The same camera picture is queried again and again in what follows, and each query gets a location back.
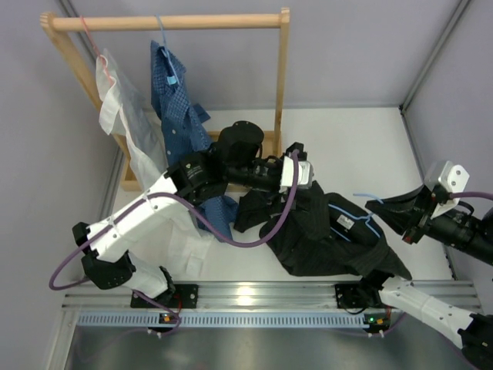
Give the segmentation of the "blue wire hanger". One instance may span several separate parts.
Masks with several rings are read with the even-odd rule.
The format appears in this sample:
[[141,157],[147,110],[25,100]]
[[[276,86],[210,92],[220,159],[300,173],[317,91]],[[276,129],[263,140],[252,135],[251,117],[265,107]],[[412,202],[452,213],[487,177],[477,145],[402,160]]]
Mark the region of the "blue wire hanger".
[[341,239],[374,246],[383,236],[381,227],[363,208],[338,193],[327,193],[330,229]]

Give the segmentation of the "black pinstriped shirt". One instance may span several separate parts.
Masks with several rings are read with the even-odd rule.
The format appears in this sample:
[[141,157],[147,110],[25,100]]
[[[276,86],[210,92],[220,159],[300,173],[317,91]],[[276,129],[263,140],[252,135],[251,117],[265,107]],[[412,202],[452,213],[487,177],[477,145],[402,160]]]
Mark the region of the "black pinstriped shirt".
[[382,271],[410,280],[411,272],[385,235],[374,246],[368,246],[345,241],[330,229],[326,194],[318,182],[296,192],[287,219],[267,241],[282,267],[296,277],[366,277]]

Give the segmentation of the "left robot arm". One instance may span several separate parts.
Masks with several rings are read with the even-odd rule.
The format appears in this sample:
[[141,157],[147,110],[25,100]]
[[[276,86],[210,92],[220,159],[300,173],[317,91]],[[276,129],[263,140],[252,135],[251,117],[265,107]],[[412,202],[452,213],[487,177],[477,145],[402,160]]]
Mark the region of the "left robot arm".
[[82,249],[86,277],[99,289],[120,286],[137,290],[159,308],[172,303],[175,288],[164,267],[153,267],[132,254],[132,247],[163,220],[225,194],[230,184],[268,193],[288,192],[277,227],[286,220],[297,190],[312,184],[314,170],[302,143],[282,157],[260,158],[263,131],[237,121],[223,129],[209,149],[185,156],[172,165],[140,197],[97,224],[76,224],[73,235]]

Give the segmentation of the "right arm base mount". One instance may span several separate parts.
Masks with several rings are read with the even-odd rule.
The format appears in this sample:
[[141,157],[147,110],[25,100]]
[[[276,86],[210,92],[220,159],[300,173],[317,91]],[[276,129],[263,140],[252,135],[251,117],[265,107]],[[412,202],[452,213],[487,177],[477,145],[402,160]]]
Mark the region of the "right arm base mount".
[[406,315],[389,305],[384,304],[378,290],[360,282],[335,284],[337,307],[350,315],[360,315],[367,325],[364,331],[370,338],[383,338],[398,328]]

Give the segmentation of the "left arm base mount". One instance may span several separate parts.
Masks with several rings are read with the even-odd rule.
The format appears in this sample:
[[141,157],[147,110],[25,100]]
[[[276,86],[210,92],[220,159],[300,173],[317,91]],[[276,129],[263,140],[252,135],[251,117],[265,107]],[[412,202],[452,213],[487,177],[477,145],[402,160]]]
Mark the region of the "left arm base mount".
[[137,293],[132,293],[130,300],[131,308],[161,309],[159,313],[158,326],[148,327],[152,333],[159,337],[174,332],[182,323],[181,311],[183,309],[194,309],[198,301],[197,284],[178,284],[176,291],[169,298],[142,298]]

